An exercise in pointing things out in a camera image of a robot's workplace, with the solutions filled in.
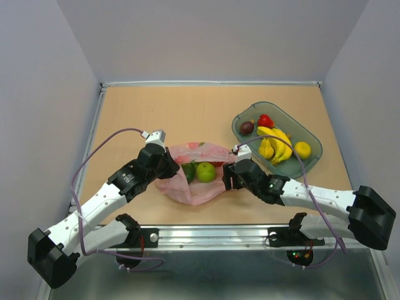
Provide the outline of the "pink plastic bag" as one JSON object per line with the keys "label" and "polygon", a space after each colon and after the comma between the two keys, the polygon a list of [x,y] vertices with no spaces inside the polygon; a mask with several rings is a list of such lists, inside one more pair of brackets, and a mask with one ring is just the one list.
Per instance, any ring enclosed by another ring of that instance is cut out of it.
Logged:
{"label": "pink plastic bag", "polygon": [[[169,148],[169,152],[178,165],[187,163],[203,163],[221,161],[225,164],[233,163],[235,157],[225,147],[209,142],[189,142]],[[162,194],[173,200],[192,206],[197,206],[210,201],[225,191],[223,177],[223,166],[215,167],[216,179],[209,183],[199,182],[194,179],[188,184],[183,170],[169,179],[158,179],[156,187]]]}

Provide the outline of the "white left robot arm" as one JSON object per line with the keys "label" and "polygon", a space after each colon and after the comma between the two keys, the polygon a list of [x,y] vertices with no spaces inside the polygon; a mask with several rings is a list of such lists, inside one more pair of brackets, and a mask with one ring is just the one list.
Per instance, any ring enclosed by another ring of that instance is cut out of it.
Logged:
{"label": "white left robot arm", "polygon": [[140,226],[128,214],[118,215],[109,225],[97,225],[115,210],[143,193],[155,179],[169,179],[179,171],[169,149],[147,143],[136,159],[117,170],[100,190],[74,213],[28,237],[27,261],[50,288],[68,282],[83,257],[106,253],[111,246],[133,246],[140,240]]}

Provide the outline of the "light green apple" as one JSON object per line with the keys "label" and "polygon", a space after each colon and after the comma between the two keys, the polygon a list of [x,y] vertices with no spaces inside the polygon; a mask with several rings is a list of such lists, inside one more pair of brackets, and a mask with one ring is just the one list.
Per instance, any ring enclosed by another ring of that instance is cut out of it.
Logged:
{"label": "light green apple", "polygon": [[201,162],[196,167],[196,177],[201,183],[210,183],[216,178],[216,169],[210,162]]}

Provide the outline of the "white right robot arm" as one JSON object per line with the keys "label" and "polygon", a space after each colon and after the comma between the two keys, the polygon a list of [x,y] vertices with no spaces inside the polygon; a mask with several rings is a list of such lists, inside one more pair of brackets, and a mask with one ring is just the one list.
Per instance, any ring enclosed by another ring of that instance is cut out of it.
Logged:
{"label": "white right robot arm", "polygon": [[266,174],[251,159],[224,164],[225,188],[247,189],[267,204],[316,210],[318,216],[299,214],[287,229],[289,240],[301,244],[307,239],[355,239],[377,250],[385,250],[396,218],[394,209],[371,187],[338,191],[311,187],[286,176]]}

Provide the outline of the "dark green lime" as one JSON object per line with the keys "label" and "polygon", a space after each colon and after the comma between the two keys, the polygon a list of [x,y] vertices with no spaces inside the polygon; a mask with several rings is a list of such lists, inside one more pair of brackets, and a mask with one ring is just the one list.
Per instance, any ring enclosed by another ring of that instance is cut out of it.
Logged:
{"label": "dark green lime", "polygon": [[187,183],[191,184],[194,178],[196,177],[196,164],[195,163],[182,164],[181,168],[184,172]]}

